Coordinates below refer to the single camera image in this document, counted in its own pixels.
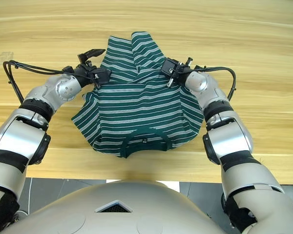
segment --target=white stripe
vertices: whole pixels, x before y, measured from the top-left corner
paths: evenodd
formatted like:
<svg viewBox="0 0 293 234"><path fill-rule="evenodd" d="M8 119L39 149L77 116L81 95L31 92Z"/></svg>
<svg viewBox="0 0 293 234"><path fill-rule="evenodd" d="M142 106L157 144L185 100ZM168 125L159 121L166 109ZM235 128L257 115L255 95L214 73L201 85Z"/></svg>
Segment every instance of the white stripe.
<svg viewBox="0 0 293 234"><path fill-rule="evenodd" d="M171 137L175 137L175 136L183 135L183 134L188 134L188 133L192 133L192 132L193 132L193 130L188 129L186 131L181 131L181 132L176 132L176 133L169 134L169 135L167 135L167 137L171 138Z"/></svg>
<svg viewBox="0 0 293 234"><path fill-rule="evenodd" d="M189 100L188 98L184 98L183 96L180 96L180 98L182 98L183 100L186 100L186 101L188 101L188 102L191 102L191 103L193 103L195 106L199 107L199 104L198 104L198 102L197 102L197 99L193 99L193 101L192 101L192 100Z"/></svg>
<svg viewBox="0 0 293 234"><path fill-rule="evenodd" d="M155 127L151 127L151 128L163 129L163 128L166 128L166 127L170 127L170 126L177 125L177 124L183 124L183 123L186 123L186 122L187 121L185 119L183 119L183 120L178 120L176 122L172 122L172 123L169 123L169 124L165 124L165 125L161 125L161 126L155 126Z"/></svg>
<svg viewBox="0 0 293 234"><path fill-rule="evenodd" d="M114 52L114 51L110 51L110 50L108 50L107 53L109 53L110 55L113 54L113 55L126 56L126 57L128 57L128 58L130 58L130 59L133 59L133 57L130 56L130 55L118 54L118 53L116 53L116 52Z"/></svg>
<svg viewBox="0 0 293 234"><path fill-rule="evenodd" d="M154 64L153 66L151 66L151 68L154 68L154 67L156 67L156 66L161 66L160 64Z"/></svg>
<svg viewBox="0 0 293 234"><path fill-rule="evenodd" d="M83 126L82 128L79 128L79 130L82 132L83 130L85 130L87 127L89 127L92 123L94 119L97 119L99 117L99 113L97 113L85 126Z"/></svg>
<svg viewBox="0 0 293 234"><path fill-rule="evenodd" d="M97 107L95 110L91 109L91 113L96 113L98 111L99 107ZM80 122L79 124L76 124L76 126L80 126L82 125L86 120L88 120L92 115L88 116L87 118L84 118L82 122Z"/></svg>
<svg viewBox="0 0 293 234"><path fill-rule="evenodd" d="M111 74L110 75L111 78L116 78L116 79L121 79L121 80L125 80L125 81L128 81L128 82L131 82L133 81L133 79L129 79L129 78L125 78L123 76L119 76L119 75L116 75L116 74Z"/></svg>
<svg viewBox="0 0 293 234"><path fill-rule="evenodd" d="M194 133L193 135L188 136L188 137L183 137L183 138L176 139L175 141L177 141L177 140L183 140L183 139L189 139L189 138L194 137L194 136L197 136L197 133Z"/></svg>
<svg viewBox="0 0 293 234"><path fill-rule="evenodd" d="M166 106L170 106L170 105L174 105L180 103L180 100L175 100L169 103L165 103L165 104L161 104L161 105L157 105L157 106L150 106L150 107L140 107L137 109L131 109L131 110L118 110L118 111L102 111L100 110L100 113L102 114L121 114L121 113L131 113L131 112L137 112L137 111L148 111L148 110L153 110L153 109L157 109L157 108L162 108L162 107L166 107Z"/></svg>
<svg viewBox="0 0 293 234"><path fill-rule="evenodd" d="M88 135L87 137L86 137L86 140L89 140L90 138L92 138L100 129L101 129L101 126L100 126L100 123L99 124L97 124L97 125L94 125L93 127L96 127L96 129L90 134L90 135Z"/></svg>
<svg viewBox="0 0 293 234"><path fill-rule="evenodd" d="M158 78L162 78L160 76L156 76L156 79L155 80L150 80L148 82L148 84L151 84L151 83L167 83L168 79L158 79Z"/></svg>
<svg viewBox="0 0 293 234"><path fill-rule="evenodd" d="M195 123L196 125L199 125L201 127L202 123L199 123L198 121L190 118L189 116L187 116L185 113L184 113L184 116L189 120L189 123L192 124L192 123Z"/></svg>
<svg viewBox="0 0 293 234"><path fill-rule="evenodd" d="M142 73L144 73L144 72L159 72L159 71L161 71L161 69L158 69L158 68L156 68L156 69L152 69L152 68L143 68L143 69L141 69L140 70L140 72L139 72L139 74L142 74Z"/></svg>
<svg viewBox="0 0 293 234"><path fill-rule="evenodd" d="M143 83L146 83L147 81L152 81L152 79L154 79L154 77L148 77L148 78L145 78L145 79L143 79L143 80L141 80L141 81L139 81L141 84L143 84Z"/></svg>
<svg viewBox="0 0 293 234"><path fill-rule="evenodd" d="M93 105L93 103L91 104L92 102L91 101L88 101L87 103L85 103L85 105L79 110L79 112L78 112L78 116L75 116L75 117L73 117L72 118L72 121L75 123L75 121L78 121L81 117L81 115L83 115L84 113L81 113L82 112L82 110L84 109L84 108L92 108L92 105Z"/></svg>
<svg viewBox="0 0 293 234"><path fill-rule="evenodd" d="M171 144L171 146L172 146L173 148L177 148L177 147L179 147L179 146L182 146L183 144L186 144L187 142L182 142L182 143L179 143L179 144Z"/></svg>
<svg viewBox="0 0 293 234"><path fill-rule="evenodd" d="M130 40L120 39L120 38L116 38L116 37L113 37L113 36L110 36L109 38L112 39L112 40L121 41L121 42L124 42L124 43L127 43L127 44L130 44L131 45L131 41Z"/></svg>
<svg viewBox="0 0 293 234"><path fill-rule="evenodd" d="M177 128L168 129L168 130L163 131L163 133L167 133L167 132L170 132L170 131L176 130L176 129L178 129L178 128L184 129L185 127L184 127L184 126L180 126L180 127L177 127Z"/></svg>
<svg viewBox="0 0 293 234"><path fill-rule="evenodd" d="M157 46L156 44L154 44L154 45L150 45L150 46L145 46L145 47L142 48L141 51L139 51L139 52L134 51L134 53L135 53L135 54L137 54L137 53L142 53L142 51L143 51L144 49L147 49L146 51L150 51L151 49L148 49L148 48L150 48L150 47L154 47L154 46L156 46L156 48L158 48L158 46Z"/></svg>
<svg viewBox="0 0 293 234"><path fill-rule="evenodd" d="M201 111L197 112L198 115L194 115L194 114L191 114L190 112L186 111L185 109L183 109L184 112L186 112L188 115L191 115L193 116L194 118L199 118L200 120L203 120L203 118L199 117L198 115L203 115Z"/></svg>
<svg viewBox="0 0 293 234"><path fill-rule="evenodd" d="M158 113L158 112L162 112L162 111L168 111L168 110L171 110L171 109L176 109L176 108L178 108L178 107L176 107L176 106L174 106L174 107L171 107L171 108L168 108L168 109L164 109L164 110L160 110L160 111L155 111L155 112L152 112L152 115L154 114L154 113ZM130 116L109 116L109 117L105 117L105 116L100 116L100 118L102 119L102 118L125 118L125 117L133 117L133 116L140 116L140 115L149 115L149 114L146 114L146 113L142 113L142 114L134 114L134 115L130 115Z"/></svg>
<svg viewBox="0 0 293 234"><path fill-rule="evenodd" d="M120 46L120 47L125 47L125 48L128 48L129 50L131 50L131 45L130 46L127 46L127 45L121 45L121 44L118 44L118 43L113 43L112 40L110 40L108 42L108 44L113 44L113 45L116 45L116 46Z"/></svg>
<svg viewBox="0 0 293 234"><path fill-rule="evenodd" d="M142 35L149 35L149 33L147 32L143 32L143 33L134 33L131 36L131 40L134 39L136 36L142 36Z"/></svg>
<svg viewBox="0 0 293 234"><path fill-rule="evenodd" d="M152 75L152 73L156 73L156 74L157 74L157 73L159 72L158 70L154 70L154 69L148 69L148 70L149 70L149 72L150 72L150 71L151 71L151 72L148 73L148 74L146 74L146 75L143 76L143 77L140 77L140 78L138 78L138 79L132 81L132 82L138 82L139 80L141 80L141 79L143 79L143 78L145 78L145 77L148 77L148 78L149 78L149 76ZM155 79L155 78L158 78L159 75L154 75L154 76L151 76L151 77Z"/></svg>
<svg viewBox="0 0 293 234"><path fill-rule="evenodd" d="M131 140L131 141L128 142L128 145L132 144L132 143L138 143L138 142L142 142L142 139L140 139L140 140Z"/></svg>
<svg viewBox="0 0 293 234"><path fill-rule="evenodd" d="M99 89L97 92L98 93L123 93L123 92L141 92L142 90L143 89Z"/></svg>
<svg viewBox="0 0 293 234"><path fill-rule="evenodd" d="M158 88L164 88L164 87L165 87L165 89L156 90L156 91L154 90L153 92L144 91L145 89L158 89ZM117 96L111 96L111 95L109 95L109 96L103 96L103 95L101 95L100 97L101 97L101 98L138 97L138 96L140 96L140 95L142 95L142 94L144 94L144 93L154 94L154 93L157 93L157 92L162 92L163 90L166 90L166 89L169 89L169 88L167 87L166 84L159 84L159 85L150 85L150 84L148 84L148 85L145 86L144 89L139 90L141 93L140 93L140 94L137 94L137 95L125 95L125 96L119 96L119 95L117 95ZM118 94L121 93L121 92L119 91L119 89L109 89L108 91L109 91L109 92L103 92L103 93L118 93Z"/></svg>
<svg viewBox="0 0 293 234"><path fill-rule="evenodd" d="M135 70L135 69L126 69L126 68L122 68L122 67L117 66L117 65L107 65L105 62L102 62L101 65L104 65L104 66L107 66L107 67L114 67L114 68L119 69L121 71L128 71L128 72L133 72L135 74L138 74L137 70Z"/></svg>
<svg viewBox="0 0 293 234"><path fill-rule="evenodd" d="M143 41L143 42L140 42L140 43L139 43L137 46L135 46L134 48L132 48L132 51L138 50L142 45L148 45L148 44L150 44L150 43L154 43L154 45L156 45L155 42L154 42L153 40Z"/></svg>
<svg viewBox="0 0 293 234"><path fill-rule="evenodd" d="M132 40L131 46L134 46L136 43L138 43L139 40L146 40L146 41L153 41L153 42L155 42L152 39L152 37L143 37L143 38L138 38L138 39Z"/></svg>
<svg viewBox="0 0 293 234"><path fill-rule="evenodd" d="M167 100L171 100L171 98L168 98L168 99L164 99L164 100L158 100L158 101L152 101L152 102L142 102L140 103L140 105L143 105L143 104L151 104L151 103L155 103L155 102L164 102L164 101L167 101ZM137 107L137 105L127 105L127 106L124 106L124 107L129 107L129 106L133 106L133 107ZM100 106L100 108L111 108L110 106Z"/></svg>
<svg viewBox="0 0 293 234"><path fill-rule="evenodd" d="M111 148L103 148L103 149L99 149L99 148L96 148L96 147L94 146L94 143L92 144L92 148L95 149L96 151L99 151L99 152L101 152L101 151L103 151L103 150L115 150L115 151L120 151L120 148L116 148L116 149L111 149ZM110 152L105 153L105 154L116 155L116 156L120 156L120 155L121 155L120 153L110 153Z"/></svg>
<svg viewBox="0 0 293 234"><path fill-rule="evenodd" d="M126 63L123 63L123 60L122 59L118 59L118 60L119 61L110 61L108 58L104 58L104 61L108 61L110 63L123 64L126 67L132 67L133 70L136 69L136 66L133 63L132 64L126 64Z"/></svg>
<svg viewBox="0 0 293 234"><path fill-rule="evenodd" d="M135 120L118 120L118 121L109 121L109 120L100 120L100 123L107 123L107 124L123 124L123 123L136 123L136 122L141 122L141 121L148 121L148 120L154 120L154 119L160 119L160 118L164 118L164 117L170 117L170 116L174 116L176 114L181 114L182 110L178 110L178 111L174 111L171 113L167 113L167 114L163 114L163 115L159 115L159 116L152 116L152 117L146 117L146 118L137 118Z"/></svg>
<svg viewBox="0 0 293 234"><path fill-rule="evenodd" d="M105 141L105 142L98 142L94 141L93 144L100 146L100 145L121 145L122 142L114 142L114 141Z"/></svg>
<svg viewBox="0 0 293 234"><path fill-rule="evenodd" d="M141 57L145 57L147 56L148 54L152 53L152 52L155 52L155 51L158 51L160 50L160 48L155 48L155 49L152 49L152 50L148 50L145 54L143 55L137 55L136 57L134 57L134 60L137 60L138 58L141 58Z"/></svg>
<svg viewBox="0 0 293 234"><path fill-rule="evenodd" d="M154 135L154 133L151 133L151 134L141 134L141 135L136 135L134 137L144 137L144 136L150 136L150 135ZM111 136L103 136L102 139L103 138L111 138ZM115 137L115 136L113 136L112 138L113 139L124 139L125 136L123 136L123 137Z"/></svg>
<svg viewBox="0 0 293 234"><path fill-rule="evenodd" d="M186 107L186 108L188 108L189 110L194 111L194 112L198 112L199 111L199 109L196 109L196 108L194 108L192 106L189 106L189 105L185 104L184 102L181 102L181 105L184 106L184 107Z"/></svg>
<svg viewBox="0 0 293 234"><path fill-rule="evenodd" d="M124 49L120 49L120 48L116 48L116 47L113 47L113 46L107 46L108 49L111 49L111 50L116 50L116 51L120 51L120 52L125 52L125 53L128 53L128 54L132 54L132 51L131 50L124 50Z"/></svg>
<svg viewBox="0 0 293 234"><path fill-rule="evenodd" d="M165 58L165 56L160 56L160 57L156 58L156 59L153 60L153 61L150 60L149 62L146 62L145 64L143 64L143 65L141 65L141 66L146 67L146 66L148 66L149 64L151 64L151 63L153 63L153 62L158 62L158 60L160 60L160 59L162 59L162 58Z"/></svg>
<svg viewBox="0 0 293 234"><path fill-rule="evenodd" d="M99 100L99 104L105 104L105 103L128 103L128 102L138 102L138 101L141 101L143 99L154 99L154 98L160 98L160 97L164 97L164 96L168 96L168 95L173 95L173 94L176 94L178 93L178 89L177 90L174 90L172 92L167 92L167 93L164 93L164 94L157 94L157 95L154 95L152 97L149 97L149 96L143 96L143 97L140 97L138 99L129 99L129 100Z"/></svg>
<svg viewBox="0 0 293 234"><path fill-rule="evenodd" d="M154 135L154 133L139 134L139 135L135 135L134 137L146 137L146 136L152 136L152 135Z"/></svg>
<svg viewBox="0 0 293 234"><path fill-rule="evenodd" d="M196 99L196 97L193 94L191 94L191 93L190 94L186 94L182 89L180 90L180 93L182 95L187 96L187 97L189 97L189 98L191 98L191 99L193 99L193 100L195 100L197 102L197 99Z"/></svg>
<svg viewBox="0 0 293 234"><path fill-rule="evenodd" d="M126 59L126 58L120 58L120 57L115 57L115 56L111 56L111 55L105 55L105 58L126 61L126 62L130 62L130 63L134 64L132 60L129 60L129 59Z"/></svg>
<svg viewBox="0 0 293 234"><path fill-rule="evenodd" d="M143 62L144 60L146 61L150 61L150 60L153 60L153 57L157 57L158 55L162 55L162 51L158 52L157 54L153 54L151 57L148 57L148 58L143 58L142 60L140 60L139 62L136 62L136 63L141 63Z"/></svg>
<svg viewBox="0 0 293 234"><path fill-rule="evenodd" d="M126 72L121 72L121 71L113 71L112 72L112 74L114 74L114 75L115 75L115 73L117 73L117 74L123 74L126 77L132 77L132 78L136 78L137 77L137 76L134 76L134 75L129 74L129 73L126 73Z"/></svg>
<svg viewBox="0 0 293 234"><path fill-rule="evenodd" d="M94 102L92 103L92 105L89 107L88 110L86 110L85 112L83 112L81 115L79 115L78 117L76 117L73 122L76 124L76 122L78 120L80 120L82 117L84 117L90 110L92 110L92 108L95 106L96 104L96 99L94 100Z"/></svg>
<svg viewBox="0 0 293 234"><path fill-rule="evenodd" d="M134 130L128 130L128 131L108 131L108 130L102 130L101 134L131 134Z"/></svg>
<svg viewBox="0 0 293 234"><path fill-rule="evenodd" d="M177 116L177 117L175 117L175 118L171 118L170 120L172 121L172 120L174 120L174 119L176 119L176 118L180 118L180 116ZM134 124L134 125L132 125L132 126L126 126L126 128L137 128L137 127L139 127L139 126L147 126L147 125L156 125L157 123L161 123L161 122L166 122L167 120L162 120L162 121L158 121L158 122L154 122L154 123L148 123L148 124ZM181 123L186 123L187 121L184 119L184 120L178 120L178 121L180 121ZM109 126L104 126L104 128L113 128L113 129L115 129L115 128L125 128L124 126L123 127L115 127L115 126L113 126L113 127L109 127Z"/></svg>

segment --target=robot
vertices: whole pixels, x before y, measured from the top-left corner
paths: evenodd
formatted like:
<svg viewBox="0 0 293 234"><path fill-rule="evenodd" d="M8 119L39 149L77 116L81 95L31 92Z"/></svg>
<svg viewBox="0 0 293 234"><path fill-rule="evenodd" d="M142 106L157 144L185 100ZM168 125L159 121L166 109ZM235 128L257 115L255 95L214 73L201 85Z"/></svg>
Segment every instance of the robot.
<svg viewBox="0 0 293 234"><path fill-rule="evenodd" d="M80 64L52 74L23 98L11 65L33 71L38 67L5 62L5 71L21 105L0 127L0 233L3 234L224 234L209 217L182 194L158 182L117 181L91 186L67 195L26 219L11 222L18 210L26 168L42 161L51 137L46 133L56 110L84 86L98 87L110 71L88 60L104 50L79 55ZM186 86L197 98L207 123L203 143L208 159L220 165L222 205L233 226L243 234L293 234L293 201L271 172L251 155L253 142L246 126L209 74L210 68L190 68L167 58L162 72Z"/></svg>

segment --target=gray floor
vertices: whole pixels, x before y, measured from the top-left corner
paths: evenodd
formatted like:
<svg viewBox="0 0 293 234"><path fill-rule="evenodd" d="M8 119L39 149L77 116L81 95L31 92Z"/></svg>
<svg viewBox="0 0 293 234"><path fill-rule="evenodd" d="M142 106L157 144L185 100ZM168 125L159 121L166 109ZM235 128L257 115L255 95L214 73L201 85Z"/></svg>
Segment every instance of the gray floor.
<svg viewBox="0 0 293 234"><path fill-rule="evenodd" d="M19 200L20 210L28 212L29 186L31 178L27 178ZM102 184L105 180L76 179L41 179L33 178L30 193L30 213L76 190L90 185ZM228 234L239 231L230 226L228 217L223 213L220 197L221 184L212 183L180 183L180 192L186 195L203 212L211 217Z"/></svg>

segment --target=silver arm segment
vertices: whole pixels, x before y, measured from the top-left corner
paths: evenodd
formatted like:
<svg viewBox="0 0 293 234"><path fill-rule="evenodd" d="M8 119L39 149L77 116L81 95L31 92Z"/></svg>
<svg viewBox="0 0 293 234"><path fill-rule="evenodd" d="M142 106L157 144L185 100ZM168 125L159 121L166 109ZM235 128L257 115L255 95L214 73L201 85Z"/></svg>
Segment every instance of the silver arm segment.
<svg viewBox="0 0 293 234"><path fill-rule="evenodd" d="M41 162L50 142L46 130L51 116L81 89L74 76L50 77L34 88L0 127L0 200L5 194L10 200L19 199L26 167Z"/></svg>
<svg viewBox="0 0 293 234"><path fill-rule="evenodd" d="M233 225L244 234L293 234L293 201L251 156L252 137L217 81L207 73L191 72L185 86L204 113L205 149L222 167L224 209Z"/></svg>

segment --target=striped shirt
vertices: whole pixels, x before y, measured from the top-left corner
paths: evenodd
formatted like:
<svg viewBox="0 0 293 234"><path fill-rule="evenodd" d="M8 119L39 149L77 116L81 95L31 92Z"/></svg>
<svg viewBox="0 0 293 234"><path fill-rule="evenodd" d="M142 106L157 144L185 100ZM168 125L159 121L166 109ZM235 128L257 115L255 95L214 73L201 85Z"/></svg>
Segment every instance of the striped shirt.
<svg viewBox="0 0 293 234"><path fill-rule="evenodd" d="M128 157L139 150L176 148L199 132L203 115L196 98L161 74L165 56L147 32L110 37L101 67L110 82L84 96L72 118L94 150Z"/></svg>

